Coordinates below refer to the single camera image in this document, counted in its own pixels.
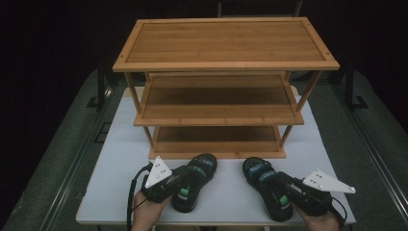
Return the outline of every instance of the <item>bamboo shelf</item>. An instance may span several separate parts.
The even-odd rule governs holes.
[[[305,17],[138,20],[114,65],[125,74],[150,158],[168,159],[285,158],[321,72],[338,68]],[[293,70],[314,71],[298,102]],[[131,72],[146,73],[141,100]],[[282,136],[278,125],[287,125]]]
[[[150,73],[137,126],[303,124],[284,71]]]

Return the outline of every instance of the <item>white table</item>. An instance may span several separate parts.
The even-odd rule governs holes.
[[[126,223],[130,183],[135,174],[148,164],[150,148],[142,127],[133,126],[135,114],[132,97],[124,94],[89,180],[87,193],[79,207],[76,216],[79,223]],[[295,126],[285,144],[288,158],[269,161],[275,170],[284,171],[299,179],[308,176],[316,168],[337,178],[308,103],[302,109],[302,114],[305,125]],[[285,126],[279,129],[282,133]],[[188,214],[182,214],[168,205],[158,224],[302,225],[302,218],[297,212],[286,222],[275,222],[268,217],[262,197],[246,183],[242,173],[243,161],[244,159],[218,160],[215,177],[201,190],[195,209]],[[165,160],[165,162],[170,168],[176,168],[186,165],[189,160]],[[138,180],[137,190],[141,182],[142,176]],[[346,223],[354,223],[355,217],[344,194],[332,192],[332,195],[345,206],[348,215]],[[337,203],[335,207],[344,213]]]

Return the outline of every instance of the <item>hand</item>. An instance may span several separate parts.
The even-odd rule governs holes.
[[[162,210],[170,201],[171,196],[162,203],[154,203],[148,200],[144,201],[144,199],[145,196],[141,192],[137,192],[134,196],[134,206],[139,204],[140,206],[133,212],[132,231],[148,231],[153,227],[157,220],[159,220]]]
[[[299,207],[295,206],[296,210],[300,213],[309,231],[339,231],[340,224],[337,218],[331,212],[327,212],[323,216],[314,217],[307,215]]]

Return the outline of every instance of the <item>black background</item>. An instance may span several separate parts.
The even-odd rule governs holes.
[[[306,0],[308,16],[341,65],[347,58],[408,131],[408,1]],[[226,14],[290,3],[228,1]],[[216,1],[1,1],[0,225],[6,222],[78,90],[111,67],[138,18],[216,17]]]

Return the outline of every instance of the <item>bottom shelf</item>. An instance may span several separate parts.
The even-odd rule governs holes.
[[[156,127],[150,159],[190,159],[212,153],[219,159],[286,158],[277,126]]]

